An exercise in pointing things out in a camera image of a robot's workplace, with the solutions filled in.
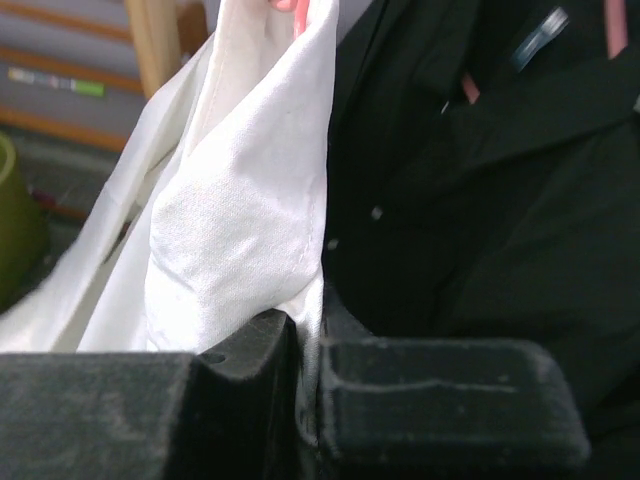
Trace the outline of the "white shirt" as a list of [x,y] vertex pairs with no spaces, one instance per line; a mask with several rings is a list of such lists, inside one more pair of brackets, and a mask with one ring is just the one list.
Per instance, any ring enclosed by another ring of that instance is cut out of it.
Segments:
[[147,103],[79,237],[1,319],[14,351],[204,351],[276,308],[317,347],[339,5],[225,1]]

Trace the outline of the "pink wire hanger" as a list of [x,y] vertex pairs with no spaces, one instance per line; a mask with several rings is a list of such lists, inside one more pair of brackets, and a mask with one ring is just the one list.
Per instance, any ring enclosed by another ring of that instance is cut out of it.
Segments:
[[268,3],[272,8],[280,12],[293,13],[293,34],[295,38],[298,38],[306,30],[310,0],[269,0]]

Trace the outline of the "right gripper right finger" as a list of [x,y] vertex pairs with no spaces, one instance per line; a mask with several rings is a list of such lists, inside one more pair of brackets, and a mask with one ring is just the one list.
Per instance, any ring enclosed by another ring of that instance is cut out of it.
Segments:
[[540,346],[368,332],[324,294],[324,479],[566,479],[590,457],[570,389]]

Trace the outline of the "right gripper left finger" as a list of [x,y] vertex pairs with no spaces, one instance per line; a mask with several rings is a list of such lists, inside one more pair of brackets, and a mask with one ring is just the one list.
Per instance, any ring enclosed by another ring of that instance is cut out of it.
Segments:
[[211,350],[5,354],[5,479],[290,479],[297,341],[281,312]]

